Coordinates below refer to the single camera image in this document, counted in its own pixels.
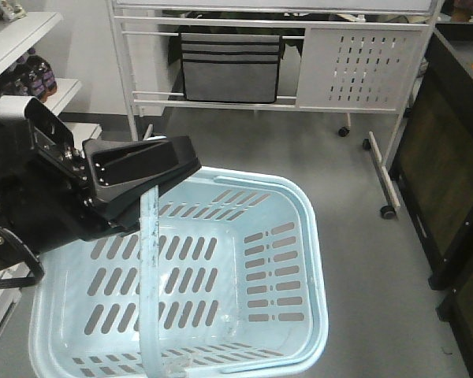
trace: hanging organizer pocket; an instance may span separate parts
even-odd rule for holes
[[[190,101],[277,100],[279,35],[181,34],[184,96]]]

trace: shopping basket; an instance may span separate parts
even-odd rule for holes
[[[29,337],[39,377],[283,376],[318,360],[317,228],[294,183],[202,168],[159,202],[145,194],[140,223],[42,256]]]

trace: basket handle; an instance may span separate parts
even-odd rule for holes
[[[148,378],[166,376],[159,347],[158,187],[140,198],[139,331],[142,365]]]

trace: rack wheel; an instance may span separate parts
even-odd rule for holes
[[[363,139],[363,150],[365,151],[371,150],[371,143],[368,138]]]
[[[338,130],[338,135],[341,136],[342,138],[344,138],[345,136],[348,135],[348,133],[350,132],[350,130],[348,130],[345,126],[343,128],[341,128],[340,130]]]
[[[391,205],[385,205],[380,209],[380,216],[384,219],[396,217],[396,210]]]

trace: purple bottle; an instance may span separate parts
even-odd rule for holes
[[[47,95],[54,95],[58,90],[58,84],[56,83],[56,78],[54,77],[54,72],[50,67],[50,64],[44,58],[36,54],[34,47],[28,49],[28,53],[30,56],[28,57],[26,64],[41,75]]]
[[[47,92],[41,75],[37,74],[35,70],[26,64],[24,57],[17,59],[16,63],[17,66],[14,69],[14,75],[16,76],[16,80],[14,81],[14,85],[17,89],[16,95],[35,96],[41,102],[45,102],[47,100]]]

